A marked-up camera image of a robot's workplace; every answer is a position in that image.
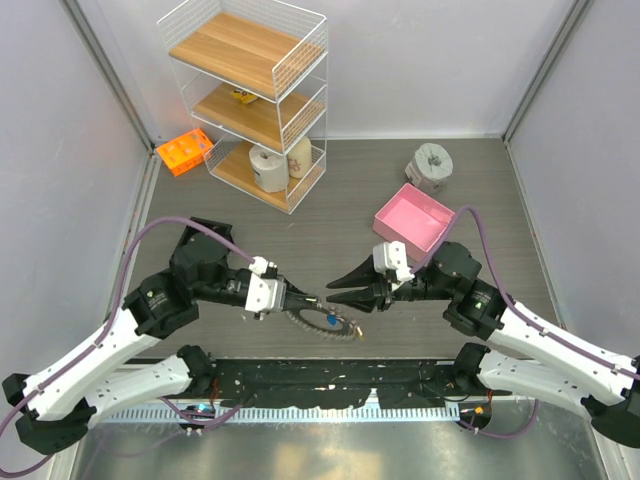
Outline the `metal keyring disc with rings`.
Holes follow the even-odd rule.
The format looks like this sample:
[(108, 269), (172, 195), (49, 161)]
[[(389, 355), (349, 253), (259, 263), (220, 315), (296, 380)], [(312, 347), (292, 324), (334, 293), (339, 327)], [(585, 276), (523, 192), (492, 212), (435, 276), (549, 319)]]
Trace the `metal keyring disc with rings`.
[[(337, 326), (331, 329), (327, 322), (327, 315), (335, 314)], [(359, 326), (354, 320), (345, 317), (339, 311), (324, 307), (322, 311), (304, 310), (302, 312), (286, 312), (286, 316), (297, 326), (319, 335), (323, 339), (351, 341), (356, 340), (353, 329)]]

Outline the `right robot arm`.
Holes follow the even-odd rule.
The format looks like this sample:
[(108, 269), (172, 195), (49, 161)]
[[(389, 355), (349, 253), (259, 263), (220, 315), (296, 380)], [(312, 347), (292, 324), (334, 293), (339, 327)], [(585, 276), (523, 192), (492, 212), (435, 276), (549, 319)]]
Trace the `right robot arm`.
[(639, 446), (639, 361), (559, 328), (479, 277), (481, 265), (457, 242), (444, 242), (411, 269), (399, 241), (383, 242), (353, 271), (328, 283), (328, 300), (370, 313), (398, 301), (445, 301), (443, 317), (475, 337), (452, 370), (466, 394), (505, 391), (550, 403), (589, 420), (608, 439)]

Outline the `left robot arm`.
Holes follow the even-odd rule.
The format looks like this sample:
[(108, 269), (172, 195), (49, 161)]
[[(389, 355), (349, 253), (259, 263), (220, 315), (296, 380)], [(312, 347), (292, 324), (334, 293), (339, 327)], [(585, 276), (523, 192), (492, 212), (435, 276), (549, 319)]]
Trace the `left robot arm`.
[(320, 308), (318, 298), (293, 286), (270, 262), (229, 268), (229, 252), (226, 242), (202, 233), (182, 240), (168, 268), (129, 293), (102, 329), (43, 371), (7, 377), (2, 388), (21, 414), (15, 423), (21, 442), (52, 455), (131, 405), (169, 395), (207, 395), (215, 369), (198, 346), (186, 345), (130, 375), (116, 373), (133, 356), (198, 319), (201, 301), (241, 307), (257, 316)]

